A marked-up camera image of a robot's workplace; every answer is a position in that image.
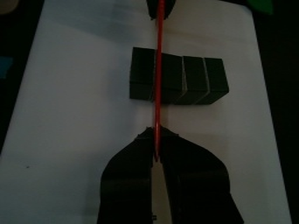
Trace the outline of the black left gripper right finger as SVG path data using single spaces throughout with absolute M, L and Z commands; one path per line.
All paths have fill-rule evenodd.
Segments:
M 161 128 L 160 159 L 172 224 L 244 224 L 229 193 L 229 174 L 219 158 Z

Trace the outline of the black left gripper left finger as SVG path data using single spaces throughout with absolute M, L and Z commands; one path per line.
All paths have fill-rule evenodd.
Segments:
M 109 159 L 100 179 L 97 224 L 152 224 L 153 129 Z

